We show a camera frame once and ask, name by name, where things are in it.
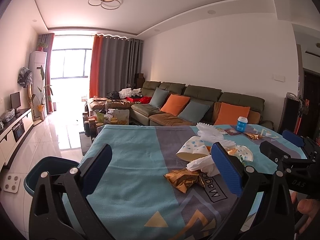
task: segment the curtain rod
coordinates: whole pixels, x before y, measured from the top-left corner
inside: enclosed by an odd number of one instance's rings
[[[110,38],[119,38],[121,40],[123,39],[134,39],[134,38],[127,38],[127,37],[119,37],[119,36],[111,36],[111,35],[103,35],[103,34],[100,34],[102,36],[104,36],[105,38],[106,37],[110,37]],[[85,36],[85,37],[94,37],[94,35],[85,35],[85,34],[79,34],[79,35],[76,35],[76,34],[70,34],[70,35],[67,35],[67,34],[61,34],[61,35],[55,35],[56,37],[77,37],[77,36]]]

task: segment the gray curtain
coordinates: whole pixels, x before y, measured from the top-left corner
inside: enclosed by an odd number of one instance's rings
[[[99,96],[134,86],[134,75],[141,71],[143,42],[106,36],[99,68]]]

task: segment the human hand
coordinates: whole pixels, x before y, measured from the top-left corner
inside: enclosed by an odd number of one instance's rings
[[[291,194],[292,203],[297,201],[297,194],[297,192],[293,192]],[[301,234],[304,230],[306,230],[315,215],[318,213],[320,209],[320,202],[315,199],[302,199],[299,201],[297,209],[301,214],[309,216],[306,223],[299,229],[299,233]]]

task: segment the tv stand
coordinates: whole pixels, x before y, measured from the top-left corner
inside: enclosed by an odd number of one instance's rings
[[[23,122],[25,132],[16,142],[12,127],[20,120]],[[32,128],[33,118],[30,108],[20,109],[19,113],[17,113],[9,122],[4,124],[4,129],[0,131],[0,170],[10,169],[14,157]]]

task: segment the potted plant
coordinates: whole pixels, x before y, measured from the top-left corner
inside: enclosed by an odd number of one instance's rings
[[[39,42],[37,46],[38,46],[38,51],[43,51],[43,49],[48,47],[48,45],[43,41]]]
[[[40,68],[40,73],[41,73],[41,78],[42,78],[42,81],[44,81],[44,70],[43,70],[43,67],[41,65],[41,68]],[[38,101],[39,101],[39,105],[37,106],[38,108],[38,111],[40,112],[40,118],[42,121],[44,121],[44,114],[43,114],[43,110],[44,110],[44,103],[45,103],[45,91],[49,89],[51,95],[53,95],[53,92],[52,92],[52,89],[51,89],[51,85],[45,85],[40,88],[38,87],[39,91],[40,91],[40,98],[36,95],[36,94],[33,94],[32,95],[32,98],[31,100],[33,101],[35,99],[35,97],[37,97]],[[48,100],[49,102],[51,102],[51,96],[48,95]]]

